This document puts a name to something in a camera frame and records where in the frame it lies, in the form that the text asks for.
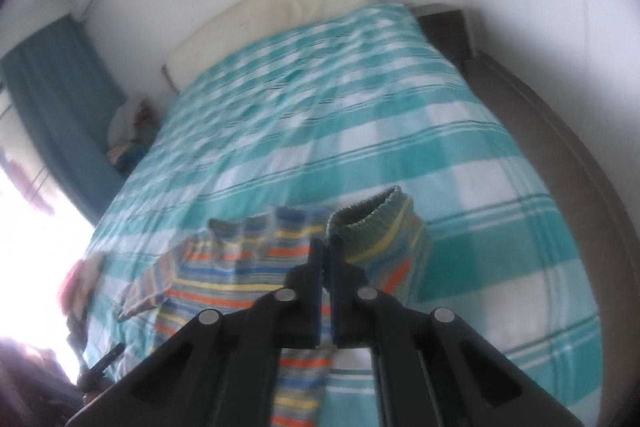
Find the striped knit sweater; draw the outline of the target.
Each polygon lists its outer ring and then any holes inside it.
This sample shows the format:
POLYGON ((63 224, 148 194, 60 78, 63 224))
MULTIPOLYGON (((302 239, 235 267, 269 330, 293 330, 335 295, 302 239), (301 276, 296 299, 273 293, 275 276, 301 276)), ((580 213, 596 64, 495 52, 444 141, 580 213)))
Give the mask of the striped knit sweater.
MULTIPOLYGON (((283 287, 288 270, 307 260, 313 239, 338 236, 346 260, 369 283, 408 305, 431 251, 426 224, 412 198, 394 186, 347 207, 276 207, 242 221, 213 219, 141 272, 122 291, 117 320, 124 329, 122 377, 160 347, 198 311, 228 314, 283 287)), ((378 425, 371 357, 338 350, 330 310, 322 310, 320 346, 283 351, 272 425, 378 425)))

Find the cream padded headboard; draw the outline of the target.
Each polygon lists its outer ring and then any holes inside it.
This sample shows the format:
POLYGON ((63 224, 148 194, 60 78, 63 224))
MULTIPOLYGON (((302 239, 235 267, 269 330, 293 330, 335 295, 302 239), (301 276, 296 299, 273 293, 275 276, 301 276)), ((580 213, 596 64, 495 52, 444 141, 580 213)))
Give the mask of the cream padded headboard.
POLYGON ((215 15, 169 53, 163 73, 182 92, 210 66, 249 44, 345 15, 378 0, 241 0, 215 15))

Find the pile of clothes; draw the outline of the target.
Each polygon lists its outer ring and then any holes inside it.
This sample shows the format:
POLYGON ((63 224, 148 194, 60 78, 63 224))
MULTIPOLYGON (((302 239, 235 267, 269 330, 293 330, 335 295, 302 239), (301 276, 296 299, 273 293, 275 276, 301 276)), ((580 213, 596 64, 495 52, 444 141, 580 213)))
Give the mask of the pile of clothes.
POLYGON ((128 98, 108 125, 107 159, 128 178, 149 152, 158 132, 160 120, 152 105, 144 98, 128 98))

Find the dark wooden nightstand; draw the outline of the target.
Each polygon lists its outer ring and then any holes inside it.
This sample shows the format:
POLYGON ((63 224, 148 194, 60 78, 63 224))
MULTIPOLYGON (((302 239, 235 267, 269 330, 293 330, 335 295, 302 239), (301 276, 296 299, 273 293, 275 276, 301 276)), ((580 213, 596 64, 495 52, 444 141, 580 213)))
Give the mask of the dark wooden nightstand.
POLYGON ((466 62, 473 56, 471 40, 462 9, 446 3, 417 6, 411 10, 425 38, 464 72, 466 62))

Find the white wardrobe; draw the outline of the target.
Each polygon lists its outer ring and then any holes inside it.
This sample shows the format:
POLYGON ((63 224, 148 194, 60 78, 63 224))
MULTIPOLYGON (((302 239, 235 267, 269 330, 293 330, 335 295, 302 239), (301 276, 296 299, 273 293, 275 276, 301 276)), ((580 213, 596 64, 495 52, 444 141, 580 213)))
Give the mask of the white wardrobe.
POLYGON ((639 112, 639 0, 462 0, 475 44, 567 120, 639 112))

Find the teal plaid bedspread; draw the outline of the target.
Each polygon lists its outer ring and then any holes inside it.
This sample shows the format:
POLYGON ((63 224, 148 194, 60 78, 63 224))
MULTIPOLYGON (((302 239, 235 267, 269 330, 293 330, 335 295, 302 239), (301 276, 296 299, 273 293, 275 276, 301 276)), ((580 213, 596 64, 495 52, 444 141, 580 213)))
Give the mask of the teal plaid bedspread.
MULTIPOLYGON (((446 307, 584 425, 597 424, 600 319, 548 188, 400 4, 253 42, 198 76, 96 226, 104 254, 84 357, 125 345, 125 287, 210 220, 333 210, 398 186, 431 251, 407 307, 446 307)), ((116 371, 124 354, 110 367, 116 371)))

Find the red cloth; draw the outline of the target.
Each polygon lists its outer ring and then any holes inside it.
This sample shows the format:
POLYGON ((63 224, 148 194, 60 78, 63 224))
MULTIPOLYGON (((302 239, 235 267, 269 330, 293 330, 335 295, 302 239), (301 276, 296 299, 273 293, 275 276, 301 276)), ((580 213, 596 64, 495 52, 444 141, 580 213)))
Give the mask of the red cloth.
POLYGON ((58 302, 64 317, 70 314, 79 317, 88 306, 98 285, 104 260, 104 254, 95 254, 76 261, 67 272, 58 292, 58 302))

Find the teal curtain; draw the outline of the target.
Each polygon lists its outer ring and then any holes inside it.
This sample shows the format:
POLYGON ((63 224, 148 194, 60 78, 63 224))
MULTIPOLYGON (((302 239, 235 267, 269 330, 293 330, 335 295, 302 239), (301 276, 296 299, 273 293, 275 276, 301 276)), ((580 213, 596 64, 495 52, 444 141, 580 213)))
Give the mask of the teal curtain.
POLYGON ((65 195, 94 225, 124 183, 107 159, 107 130, 126 96, 81 24, 64 16, 1 59, 32 143, 65 195))

